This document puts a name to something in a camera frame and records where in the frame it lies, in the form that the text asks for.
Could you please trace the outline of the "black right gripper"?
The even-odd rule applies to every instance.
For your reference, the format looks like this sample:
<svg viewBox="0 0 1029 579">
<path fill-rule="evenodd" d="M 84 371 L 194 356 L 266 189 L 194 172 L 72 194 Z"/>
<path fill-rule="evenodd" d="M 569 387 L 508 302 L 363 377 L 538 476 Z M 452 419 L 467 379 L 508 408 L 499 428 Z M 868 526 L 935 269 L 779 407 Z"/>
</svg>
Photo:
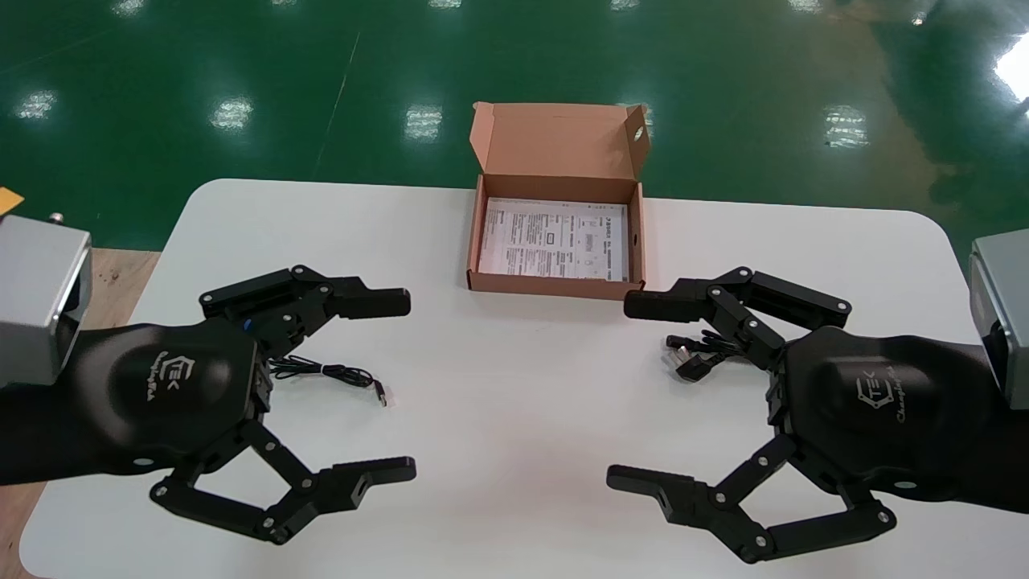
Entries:
<svg viewBox="0 0 1029 579">
<path fill-rule="evenodd" d="M 608 487 L 654 498 L 669 524 L 710 532 L 749 565 L 893 530 L 870 490 L 1027 512 L 1027 412 L 1008 407 L 982 346 L 820 327 L 787 343 L 769 376 L 779 435 L 720 483 L 612 465 Z M 845 511 L 769 528 L 750 517 L 744 499 L 789 461 Z"/>
</svg>

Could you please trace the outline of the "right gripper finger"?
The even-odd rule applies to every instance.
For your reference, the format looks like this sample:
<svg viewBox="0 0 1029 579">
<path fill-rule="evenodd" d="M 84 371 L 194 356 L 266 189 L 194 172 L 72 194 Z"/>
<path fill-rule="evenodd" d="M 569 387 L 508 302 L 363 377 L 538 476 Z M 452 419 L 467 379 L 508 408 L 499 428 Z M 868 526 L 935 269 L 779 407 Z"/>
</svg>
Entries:
<svg viewBox="0 0 1029 579">
<path fill-rule="evenodd" d="M 714 279 L 680 278 L 666 292 L 632 290 L 622 310 L 628 318 L 662 322 L 708 322 L 739 349 L 744 359 L 767 370 L 786 341 L 757 313 L 815 331 L 844 327 L 851 304 L 809 287 L 747 267 Z"/>
</svg>

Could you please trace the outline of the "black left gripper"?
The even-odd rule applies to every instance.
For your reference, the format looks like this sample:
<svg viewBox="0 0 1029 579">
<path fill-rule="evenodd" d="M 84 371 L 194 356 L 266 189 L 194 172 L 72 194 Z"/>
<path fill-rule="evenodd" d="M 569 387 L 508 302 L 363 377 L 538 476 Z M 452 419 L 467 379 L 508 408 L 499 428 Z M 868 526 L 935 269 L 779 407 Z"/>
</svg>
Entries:
<svg viewBox="0 0 1029 579">
<path fill-rule="evenodd" d="M 199 304 L 212 319 L 87 331 L 54 384 L 5 386 L 2 484 L 174 468 L 151 488 L 152 502 L 199 524 L 283 545 L 320 515 L 358 509 L 375 485 L 415 479 L 412 457 L 313 472 L 257 420 L 271 408 L 260 351 L 284 358 L 332 318 L 402 318 L 412 307 L 404 287 L 370 289 L 360 277 L 294 266 L 210 290 Z M 287 483 L 272 506 L 196 488 L 199 477 L 244 450 Z"/>
</svg>

